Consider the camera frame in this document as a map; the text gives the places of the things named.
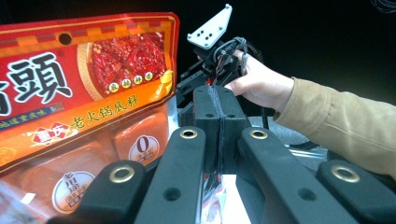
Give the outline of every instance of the metal grommet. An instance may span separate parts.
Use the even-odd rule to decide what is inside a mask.
[[[261,130],[252,130],[252,131],[250,131],[250,136],[257,138],[257,139],[265,139],[268,137],[268,133],[261,131]]]
[[[125,174],[120,174],[120,171],[126,171]],[[111,173],[110,173],[110,180],[113,183],[116,184],[120,184],[123,182],[126,182],[128,180],[130,180],[132,177],[134,176],[134,168],[132,168],[129,165],[124,165],[124,166],[120,166],[115,168]]]
[[[193,129],[186,129],[180,132],[180,136],[185,139],[192,139],[198,136],[198,132]]]
[[[335,175],[335,177],[349,183],[358,183],[361,181],[358,173],[343,165],[332,166],[332,174]]]

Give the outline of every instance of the black background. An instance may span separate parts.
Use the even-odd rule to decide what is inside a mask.
[[[396,105],[396,13],[381,13],[370,0],[0,0],[0,22],[171,11],[180,19],[181,74],[196,62],[187,34],[227,3],[233,14],[223,41],[242,36],[281,74]]]

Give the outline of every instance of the beige jacket sleeve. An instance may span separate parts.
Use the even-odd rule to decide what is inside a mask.
[[[396,180],[396,106],[294,79],[276,123],[304,134],[364,169]]]

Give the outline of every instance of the human hand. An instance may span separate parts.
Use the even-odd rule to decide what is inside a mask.
[[[240,50],[234,53],[239,61],[242,54]],[[269,69],[250,55],[247,57],[247,74],[225,86],[234,95],[243,95],[254,104],[273,108],[280,113],[285,109],[293,87],[293,79]]]

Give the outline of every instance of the white bracket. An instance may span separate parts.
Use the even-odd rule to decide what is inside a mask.
[[[194,33],[188,34],[187,40],[202,49],[212,48],[227,30],[232,11],[233,8],[226,4],[225,8],[210,21],[207,21]]]

